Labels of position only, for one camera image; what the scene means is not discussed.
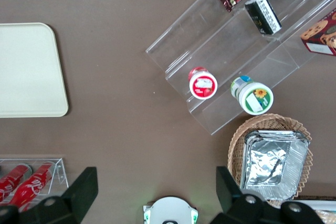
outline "yogurt cup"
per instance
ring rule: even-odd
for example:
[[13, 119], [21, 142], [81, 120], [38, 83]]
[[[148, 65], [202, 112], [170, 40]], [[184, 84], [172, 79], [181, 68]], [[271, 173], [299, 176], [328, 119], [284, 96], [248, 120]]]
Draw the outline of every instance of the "yogurt cup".
[[215, 95], [218, 88], [217, 80], [206, 68], [192, 69], [188, 79], [191, 94], [197, 99], [206, 100]]
[[273, 105], [274, 96], [269, 87], [255, 82], [249, 76], [236, 78], [231, 84], [231, 94], [250, 115], [261, 115]]

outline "white round device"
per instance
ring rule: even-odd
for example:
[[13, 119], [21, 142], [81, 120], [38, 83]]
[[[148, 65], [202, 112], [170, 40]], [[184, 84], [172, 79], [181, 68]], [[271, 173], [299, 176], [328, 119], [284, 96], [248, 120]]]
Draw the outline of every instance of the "white round device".
[[165, 197], [143, 206], [144, 224], [196, 224], [198, 211], [176, 197]]

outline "green light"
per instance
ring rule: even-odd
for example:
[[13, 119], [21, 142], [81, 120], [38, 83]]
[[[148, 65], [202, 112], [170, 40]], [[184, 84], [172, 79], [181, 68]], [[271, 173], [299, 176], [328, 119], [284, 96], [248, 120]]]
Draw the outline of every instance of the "green light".
[[144, 216], [144, 219], [145, 219], [145, 221], [147, 222], [147, 224], [149, 224], [149, 222], [150, 222], [150, 218], [151, 218], [151, 211], [148, 210], [147, 212], [145, 212], [145, 213], [143, 214], [143, 216]]
[[196, 224], [198, 218], [198, 212], [191, 210], [191, 224]]

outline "clear acrylic display stand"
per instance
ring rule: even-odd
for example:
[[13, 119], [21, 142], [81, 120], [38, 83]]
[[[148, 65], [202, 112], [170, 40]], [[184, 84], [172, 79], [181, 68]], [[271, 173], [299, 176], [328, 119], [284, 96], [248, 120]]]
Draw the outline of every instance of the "clear acrylic display stand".
[[[8, 174], [12, 169], [14, 169], [18, 164], [28, 164], [32, 169], [33, 173], [44, 163], [44, 162], [54, 162], [55, 169], [53, 171], [52, 179], [47, 183], [47, 185], [42, 189], [42, 191], [33, 199], [27, 209], [38, 204], [41, 200], [49, 196], [60, 196], [62, 195], [69, 187], [67, 175], [64, 169], [64, 163], [62, 158], [28, 158], [28, 159], [0, 159], [0, 177]], [[12, 192], [0, 205], [5, 205], [10, 202], [14, 195], [15, 191]]]
[[[316, 55], [308, 52], [300, 35], [336, 8], [335, 0], [268, 0], [282, 25], [269, 36], [253, 23], [245, 10], [247, 1], [229, 13], [219, 0], [197, 0], [146, 50], [211, 134], [243, 112], [230, 93], [232, 81], [248, 75], [276, 86]], [[188, 74], [198, 66], [218, 82], [217, 93], [208, 100], [193, 97], [189, 90]]]

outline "cookie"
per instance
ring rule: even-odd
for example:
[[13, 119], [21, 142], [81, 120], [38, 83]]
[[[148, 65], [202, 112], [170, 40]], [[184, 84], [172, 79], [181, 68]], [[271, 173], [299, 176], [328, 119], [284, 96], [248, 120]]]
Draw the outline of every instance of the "cookie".
[[336, 48], [336, 26], [332, 26], [325, 31], [320, 40], [328, 47]]
[[317, 22], [315, 25], [313, 25], [307, 31], [301, 34], [301, 39], [307, 40], [310, 37], [318, 34], [320, 31], [322, 31], [326, 27], [327, 24], [328, 24], [327, 20], [322, 20], [320, 22]]

